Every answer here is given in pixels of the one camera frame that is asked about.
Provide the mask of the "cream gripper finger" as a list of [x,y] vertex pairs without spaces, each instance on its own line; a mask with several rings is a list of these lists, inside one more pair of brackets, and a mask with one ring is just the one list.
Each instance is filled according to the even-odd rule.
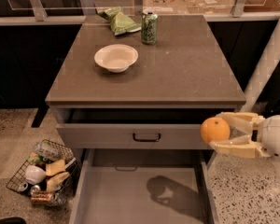
[[211,141],[209,146],[217,153],[240,158],[269,158],[261,143],[252,141],[249,135],[222,141]]
[[230,126],[246,134],[252,134],[264,121],[263,116],[253,112],[221,112],[217,118],[224,119]]

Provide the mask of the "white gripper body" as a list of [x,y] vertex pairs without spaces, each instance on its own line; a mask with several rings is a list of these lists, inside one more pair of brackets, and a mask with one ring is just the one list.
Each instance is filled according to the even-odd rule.
[[280,115],[264,119],[253,132],[252,140],[261,143],[270,155],[280,157]]

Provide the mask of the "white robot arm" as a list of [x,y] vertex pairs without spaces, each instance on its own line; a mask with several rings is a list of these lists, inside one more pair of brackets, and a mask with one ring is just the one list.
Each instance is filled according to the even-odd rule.
[[280,157],[280,115],[263,117],[252,113],[265,85],[280,62],[280,18],[245,89],[246,103],[239,112],[217,116],[244,135],[224,141],[211,141],[217,153],[243,157]]

